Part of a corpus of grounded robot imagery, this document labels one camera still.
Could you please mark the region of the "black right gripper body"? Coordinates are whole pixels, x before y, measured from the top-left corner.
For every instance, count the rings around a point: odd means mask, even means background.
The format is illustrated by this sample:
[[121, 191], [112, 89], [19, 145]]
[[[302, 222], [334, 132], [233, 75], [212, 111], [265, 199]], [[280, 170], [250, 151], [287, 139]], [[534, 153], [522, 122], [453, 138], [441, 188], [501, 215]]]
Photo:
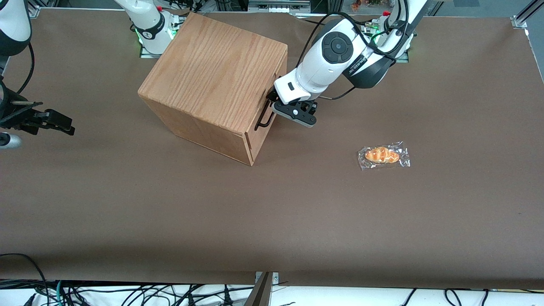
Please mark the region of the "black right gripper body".
[[18, 130], [18, 124], [24, 120], [36, 120], [39, 112], [34, 107], [42, 102], [31, 102], [15, 91], [8, 89], [3, 81], [1, 84], [0, 125], [3, 129]]

